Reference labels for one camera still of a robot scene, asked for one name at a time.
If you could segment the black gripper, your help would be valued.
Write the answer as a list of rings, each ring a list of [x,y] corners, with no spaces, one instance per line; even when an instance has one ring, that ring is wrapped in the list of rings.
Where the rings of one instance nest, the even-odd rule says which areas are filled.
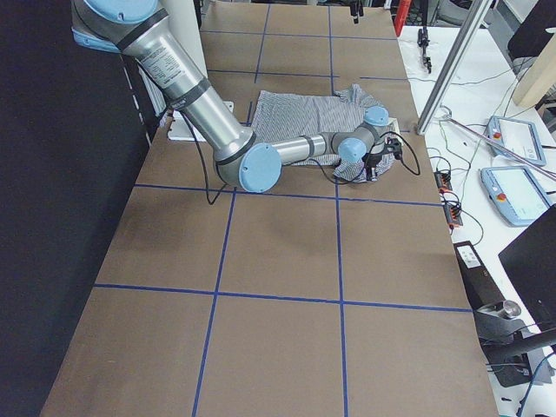
[[[367,173],[368,181],[378,181],[377,166],[382,160],[382,153],[373,154],[367,153],[364,159],[364,169]]]

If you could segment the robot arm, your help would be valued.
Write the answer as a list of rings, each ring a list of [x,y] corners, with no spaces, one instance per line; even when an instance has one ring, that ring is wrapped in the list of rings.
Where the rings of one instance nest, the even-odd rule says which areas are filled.
[[[368,109],[352,132],[324,132],[275,143],[257,142],[241,125],[189,53],[175,39],[170,16],[159,1],[74,1],[76,43],[134,58],[162,91],[166,103],[191,122],[213,149],[216,174],[230,185],[262,193],[279,180],[285,165],[336,154],[342,162],[371,168],[396,154],[397,142],[379,132],[385,109]]]

